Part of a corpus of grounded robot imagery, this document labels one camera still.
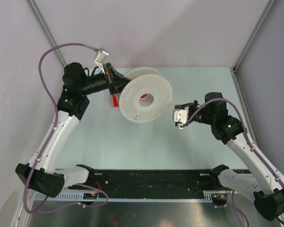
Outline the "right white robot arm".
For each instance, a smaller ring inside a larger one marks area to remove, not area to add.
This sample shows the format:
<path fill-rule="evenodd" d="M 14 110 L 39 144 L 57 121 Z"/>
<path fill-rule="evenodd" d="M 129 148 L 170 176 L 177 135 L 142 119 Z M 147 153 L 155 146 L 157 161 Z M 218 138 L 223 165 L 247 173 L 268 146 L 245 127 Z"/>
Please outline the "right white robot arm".
<path fill-rule="evenodd" d="M 258 213 L 266 220 L 277 220 L 284 226 L 284 174 L 282 174 L 262 153 L 244 125 L 241 114 L 229 115 L 227 105 L 235 111 L 237 107 L 222 93 L 211 92 L 205 95 L 205 103 L 197 101 L 176 105 L 173 121 L 179 129 L 197 122 L 209 125 L 213 136 L 232 150 L 251 172 L 250 175 L 237 175 L 227 166 L 213 169 L 209 185 L 219 190 L 230 188 L 251 201 Z"/>

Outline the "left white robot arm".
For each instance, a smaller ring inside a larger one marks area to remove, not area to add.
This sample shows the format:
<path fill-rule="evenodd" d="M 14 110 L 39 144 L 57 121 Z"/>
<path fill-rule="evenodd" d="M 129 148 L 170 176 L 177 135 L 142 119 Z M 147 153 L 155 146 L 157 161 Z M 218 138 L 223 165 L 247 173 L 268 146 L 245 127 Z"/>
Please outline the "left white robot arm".
<path fill-rule="evenodd" d="M 87 75 L 88 68 L 73 62 L 64 68 L 63 91 L 55 105 L 55 115 L 40 148 L 27 164 L 18 164 L 16 174 L 23 184 L 47 197 L 56 197 L 64 188 L 80 184 L 85 189 L 94 186 L 92 168 L 76 165 L 57 169 L 59 155 L 73 129 L 82 119 L 88 105 L 88 95 L 103 90 L 116 95 L 122 92 L 130 79 L 105 63 L 100 73 Z"/>

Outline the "white plastic spool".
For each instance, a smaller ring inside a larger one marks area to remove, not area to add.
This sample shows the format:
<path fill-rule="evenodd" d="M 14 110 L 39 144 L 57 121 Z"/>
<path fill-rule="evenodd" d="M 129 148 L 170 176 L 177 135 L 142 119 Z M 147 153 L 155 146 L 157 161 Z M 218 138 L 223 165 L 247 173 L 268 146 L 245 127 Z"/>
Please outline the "white plastic spool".
<path fill-rule="evenodd" d="M 118 97 L 121 114 L 129 121 L 147 123 L 163 115 L 171 105 L 172 87 L 163 75 L 150 67 L 125 74 L 130 82 Z"/>

